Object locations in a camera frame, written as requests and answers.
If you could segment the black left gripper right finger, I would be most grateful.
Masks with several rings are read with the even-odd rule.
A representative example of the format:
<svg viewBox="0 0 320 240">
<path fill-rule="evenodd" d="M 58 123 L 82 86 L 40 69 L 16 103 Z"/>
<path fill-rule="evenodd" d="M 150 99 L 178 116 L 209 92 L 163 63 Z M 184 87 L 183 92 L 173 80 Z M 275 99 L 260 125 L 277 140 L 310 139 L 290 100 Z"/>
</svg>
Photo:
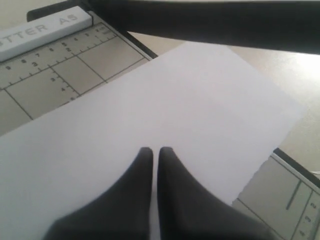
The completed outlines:
<svg viewBox="0 0 320 240">
<path fill-rule="evenodd" d="M 263 223 L 204 188 L 171 147 L 159 151 L 157 206 L 163 240 L 274 240 Z"/>
</svg>

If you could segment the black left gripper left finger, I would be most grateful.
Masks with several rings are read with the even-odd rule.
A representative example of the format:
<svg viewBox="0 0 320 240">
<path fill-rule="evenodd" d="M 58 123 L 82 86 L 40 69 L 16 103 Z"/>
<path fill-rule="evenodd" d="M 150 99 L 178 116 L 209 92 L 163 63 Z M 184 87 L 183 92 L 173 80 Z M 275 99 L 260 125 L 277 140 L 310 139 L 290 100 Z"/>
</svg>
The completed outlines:
<svg viewBox="0 0 320 240">
<path fill-rule="evenodd" d="M 101 196 L 56 220 L 46 240 L 148 240 L 153 152 L 142 147 L 125 173 Z"/>
</svg>

